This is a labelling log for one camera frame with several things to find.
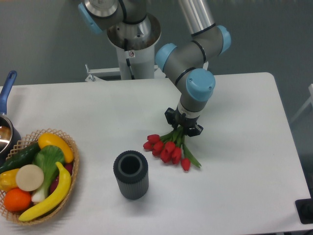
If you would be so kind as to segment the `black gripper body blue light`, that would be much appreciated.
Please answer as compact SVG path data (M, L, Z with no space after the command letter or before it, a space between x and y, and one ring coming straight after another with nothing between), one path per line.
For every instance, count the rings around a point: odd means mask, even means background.
M199 116L190 115L186 112L180 112L179 109L175 110L174 113L174 127L177 128L179 125L184 128L192 128L195 126Z

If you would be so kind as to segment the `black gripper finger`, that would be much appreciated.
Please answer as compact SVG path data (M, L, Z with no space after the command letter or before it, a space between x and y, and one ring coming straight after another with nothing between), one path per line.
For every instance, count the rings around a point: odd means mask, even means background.
M176 121L176 111L169 107L164 114L168 124L171 125L173 129L177 129L178 123Z
M202 133L203 127L201 125L195 124L193 127L189 127L186 130L186 135L189 137L198 136Z

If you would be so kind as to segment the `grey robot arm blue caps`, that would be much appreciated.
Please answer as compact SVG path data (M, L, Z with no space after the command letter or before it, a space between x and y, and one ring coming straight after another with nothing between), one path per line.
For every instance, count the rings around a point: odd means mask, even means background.
M180 91L176 109L167 109L167 122L181 126L185 135L201 134L197 121L215 88L215 77L203 66L231 45L224 26L216 25L205 0L181 0L192 41L183 47L155 45L161 36L160 23L147 12L144 0L83 0L78 10L95 34L106 32L115 47L123 80L154 78L158 67Z

